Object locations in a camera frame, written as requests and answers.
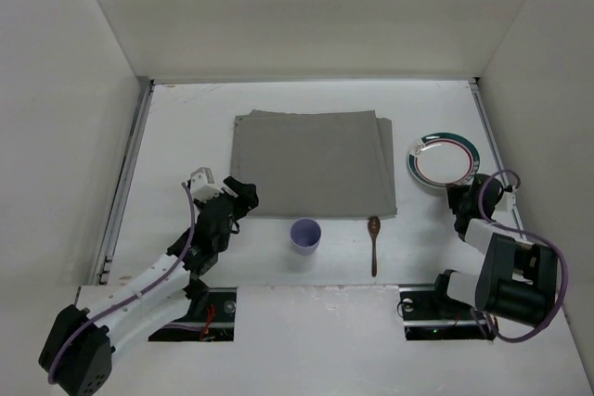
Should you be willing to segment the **brown wooden spoon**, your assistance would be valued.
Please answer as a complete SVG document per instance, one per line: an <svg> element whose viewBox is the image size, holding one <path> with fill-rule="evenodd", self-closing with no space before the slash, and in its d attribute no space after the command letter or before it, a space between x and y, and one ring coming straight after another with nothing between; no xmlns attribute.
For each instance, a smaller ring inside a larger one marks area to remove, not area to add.
<svg viewBox="0 0 594 396"><path fill-rule="evenodd" d="M371 239L371 276L378 273L377 239L381 230L381 220L378 216L368 218L368 233Z"/></svg>

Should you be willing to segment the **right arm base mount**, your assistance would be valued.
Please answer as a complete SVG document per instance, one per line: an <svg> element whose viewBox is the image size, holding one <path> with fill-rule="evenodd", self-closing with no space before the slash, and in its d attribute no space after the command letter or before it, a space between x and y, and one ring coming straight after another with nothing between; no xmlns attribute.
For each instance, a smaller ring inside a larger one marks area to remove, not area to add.
<svg viewBox="0 0 594 396"><path fill-rule="evenodd" d="M438 302L433 292L432 284L398 288L396 311L407 341L495 339L485 318L469 305Z"/></svg>

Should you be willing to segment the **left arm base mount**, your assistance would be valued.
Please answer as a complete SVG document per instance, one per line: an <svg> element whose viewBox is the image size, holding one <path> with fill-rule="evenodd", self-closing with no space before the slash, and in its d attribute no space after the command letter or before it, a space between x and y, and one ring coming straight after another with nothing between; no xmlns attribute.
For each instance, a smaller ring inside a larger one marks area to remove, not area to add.
<svg viewBox="0 0 594 396"><path fill-rule="evenodd" d="M149 342L232 342L237 314L236 287L211 288L208 296L192 302L188 313L148 337Z"/></svg>

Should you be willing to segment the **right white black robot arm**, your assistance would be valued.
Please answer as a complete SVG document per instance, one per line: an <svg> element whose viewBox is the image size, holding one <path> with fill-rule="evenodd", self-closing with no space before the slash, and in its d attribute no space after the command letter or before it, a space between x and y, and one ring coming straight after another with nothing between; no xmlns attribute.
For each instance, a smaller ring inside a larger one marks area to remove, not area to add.
<svg viewBox="0 0 594 396"><path fill-rule="evenodd" d="M548 327L562 306L568 279L559 249L540 236L500 224L493 213L520 181L503 185L496 174L478 173L467 185L445 186L459 239L483 255L476 274L448 269L434 283L433 301L530 326Z"/></svg>

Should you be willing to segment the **white plate green red rim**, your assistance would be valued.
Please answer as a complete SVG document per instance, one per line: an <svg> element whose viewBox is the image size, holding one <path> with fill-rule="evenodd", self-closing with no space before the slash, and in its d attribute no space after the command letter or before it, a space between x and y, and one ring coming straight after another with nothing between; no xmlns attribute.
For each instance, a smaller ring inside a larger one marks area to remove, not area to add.
<svg viewBox="0 0 594 396"><path fill-rule="evenodd" d="M436 189L470 183L480 163L480 153L473 142L450 132L424 135L407 154L411 175L422 185Z"/></svg>

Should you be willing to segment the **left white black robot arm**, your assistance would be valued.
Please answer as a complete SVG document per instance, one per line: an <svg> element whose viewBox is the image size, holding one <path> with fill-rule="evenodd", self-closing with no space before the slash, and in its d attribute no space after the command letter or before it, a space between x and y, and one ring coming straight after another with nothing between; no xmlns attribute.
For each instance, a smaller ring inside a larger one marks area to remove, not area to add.
<svg viewBox="0 0 594 396"><path fill-rule="evenodd" d="M194 173L182 184L190 226L147 270L104 300L56 316L38 364L69 395L93 395L136 344L192 313L209 294L202 277L259 205L254 184L228 176L222 185Z"/></svg>

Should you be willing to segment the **lavender plastic cup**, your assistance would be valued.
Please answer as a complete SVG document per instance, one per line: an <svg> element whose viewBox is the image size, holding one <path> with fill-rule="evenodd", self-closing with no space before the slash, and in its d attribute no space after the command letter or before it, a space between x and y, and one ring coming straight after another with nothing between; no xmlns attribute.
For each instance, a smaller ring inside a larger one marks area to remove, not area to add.
<svg viewBox="0 0 594 396"><path fill-rule="evenodd" d="M312 219L297 220L291 227L291 244L300 255L311 255L319 246L322 229L317 221Z"/></svg>

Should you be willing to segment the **grey cloth placemat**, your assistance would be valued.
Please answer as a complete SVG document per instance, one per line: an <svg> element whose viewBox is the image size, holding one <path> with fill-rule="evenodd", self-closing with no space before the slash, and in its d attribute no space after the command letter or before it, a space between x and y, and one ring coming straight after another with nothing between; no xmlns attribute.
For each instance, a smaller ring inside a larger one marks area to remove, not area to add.
<svg viewBox="0 0 594 396"><path fill-rule="evenodd" d="M393 124L373 110L238 115L230 173L256 185L260 217L397 214Z"/></svg>

